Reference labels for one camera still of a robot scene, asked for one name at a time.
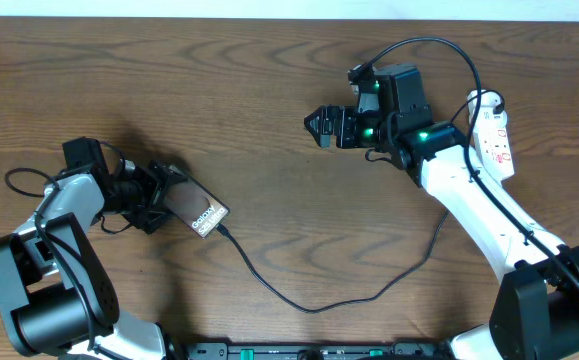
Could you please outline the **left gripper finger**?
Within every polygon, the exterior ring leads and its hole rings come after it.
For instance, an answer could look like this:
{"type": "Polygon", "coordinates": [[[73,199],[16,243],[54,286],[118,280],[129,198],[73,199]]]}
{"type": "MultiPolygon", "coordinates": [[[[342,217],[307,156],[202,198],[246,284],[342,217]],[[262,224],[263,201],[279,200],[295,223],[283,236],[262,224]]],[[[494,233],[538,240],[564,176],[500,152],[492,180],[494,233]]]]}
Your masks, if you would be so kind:
{"type": "Polygon", "coordinates": [[[155,200],[163,200],[174,186],[189,180],[188,176],[174,165],[165,165],[152,160],[148,165],[148,169],[156,181],[155,200]]]}
{"type": "Polygon", "coordinates": [[[143,211],[136,218],[136,228],[142,230],[146,234],[153,234],[172,216],[173,213],[170,210],[143,211]]]}

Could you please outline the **Galaxy S25 Ultra smartphone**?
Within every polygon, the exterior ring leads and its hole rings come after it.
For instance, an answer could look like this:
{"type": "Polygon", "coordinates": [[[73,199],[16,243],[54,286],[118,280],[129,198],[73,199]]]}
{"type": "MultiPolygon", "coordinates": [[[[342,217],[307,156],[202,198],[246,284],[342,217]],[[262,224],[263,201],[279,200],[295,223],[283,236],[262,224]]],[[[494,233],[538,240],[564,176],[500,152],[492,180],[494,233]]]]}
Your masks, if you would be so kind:
{"type": "Polygon", "coordinates": [[[170,165],[172,178],[163,205],[192,229],[206,238],[230,213],[230,209],[186,171],[170,165]]]}

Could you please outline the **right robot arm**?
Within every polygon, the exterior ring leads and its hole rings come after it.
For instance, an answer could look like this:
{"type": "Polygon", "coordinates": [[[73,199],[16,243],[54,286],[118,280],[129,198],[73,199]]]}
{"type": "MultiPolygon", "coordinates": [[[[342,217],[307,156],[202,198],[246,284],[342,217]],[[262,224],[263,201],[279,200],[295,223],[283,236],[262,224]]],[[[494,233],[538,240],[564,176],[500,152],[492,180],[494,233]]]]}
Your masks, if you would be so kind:
{"type": "Polygon", "coordinates": [[[444,343],[454,359],[562,359],[579,352],[579,246],[537,224],[502,188],[483,151],[436,122],[413,64],[372,69],[354,106],[304,119],[321,147],[365,148],[442,203],[488,260],[500,288],[487,323],[444,343]]]}

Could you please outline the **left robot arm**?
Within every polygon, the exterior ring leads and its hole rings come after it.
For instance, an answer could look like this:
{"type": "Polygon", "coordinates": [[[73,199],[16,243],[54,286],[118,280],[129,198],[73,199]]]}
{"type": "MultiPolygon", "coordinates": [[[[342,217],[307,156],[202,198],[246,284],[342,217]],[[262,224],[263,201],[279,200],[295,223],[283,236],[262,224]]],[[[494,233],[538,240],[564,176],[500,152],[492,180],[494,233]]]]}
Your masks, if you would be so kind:
{"type": "Polygon", "coordinates": [[[108,215],[153,233],[172,216],[167,191],[188,181],[173,165],[141,167],[120,159],[109,170],[103,143],[63,143],[65,169],[49,176],[38,207],[0,238],[0,316],[13,348],[26,357],[185,359],[186,348],[161,325],[121,309],[88,230],[108,215]]]}

